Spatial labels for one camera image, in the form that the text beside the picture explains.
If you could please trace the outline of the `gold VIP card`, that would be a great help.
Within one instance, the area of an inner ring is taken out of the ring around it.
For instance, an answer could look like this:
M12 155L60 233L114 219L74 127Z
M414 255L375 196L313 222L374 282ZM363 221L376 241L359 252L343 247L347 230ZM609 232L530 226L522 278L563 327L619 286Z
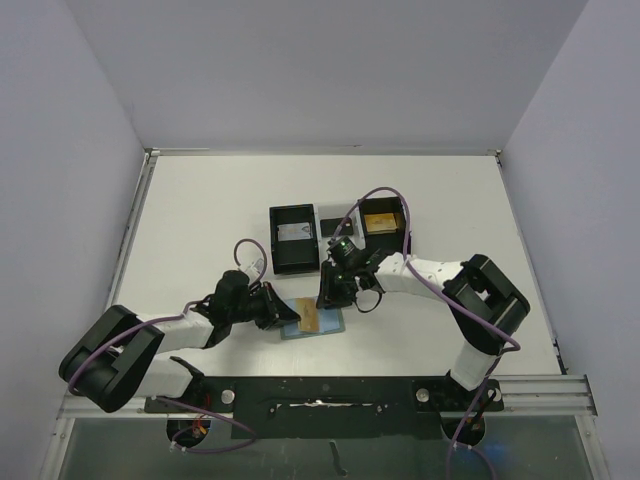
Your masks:
M314 298L297 298L295 310L300 319L298 329L303 333L318 333L320 331L319 314Z

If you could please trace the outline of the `green card holder wallet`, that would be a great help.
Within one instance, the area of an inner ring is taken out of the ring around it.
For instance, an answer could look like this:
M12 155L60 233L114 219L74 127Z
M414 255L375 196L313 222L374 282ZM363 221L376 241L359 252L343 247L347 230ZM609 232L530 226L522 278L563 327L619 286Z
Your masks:
M346 330L342 311L319 310L310 319L301 317L296 323L285 325L281 328L282 340L298 340L342 333Z

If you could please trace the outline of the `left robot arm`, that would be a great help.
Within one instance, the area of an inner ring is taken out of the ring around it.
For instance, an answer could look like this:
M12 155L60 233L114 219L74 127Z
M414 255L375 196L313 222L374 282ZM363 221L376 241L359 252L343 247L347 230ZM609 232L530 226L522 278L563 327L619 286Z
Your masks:
M268 282L239 270L226 271L213 293L188 302L174 315L143 319L123 305L109 307L60 363L68 390L90 399L106 413L135 396L167 396L180 410L200 405L204 387L186 361L161 360L162 353L212 348L234 325L261 330L295 324L300 315Z

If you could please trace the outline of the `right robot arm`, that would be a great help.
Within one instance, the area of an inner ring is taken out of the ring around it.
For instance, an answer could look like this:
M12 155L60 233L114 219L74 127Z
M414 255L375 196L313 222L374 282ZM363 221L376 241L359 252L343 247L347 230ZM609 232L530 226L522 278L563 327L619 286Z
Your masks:
M513 334L530 313L529 301L487 256L437 262L387 250L358 248L350 238L329 244L320 266L318 309L357 303L360 292L381 299L402 293L446 303L464 338L445 384L448 402L469 408L481 396L481 383L507 351L518 351Z

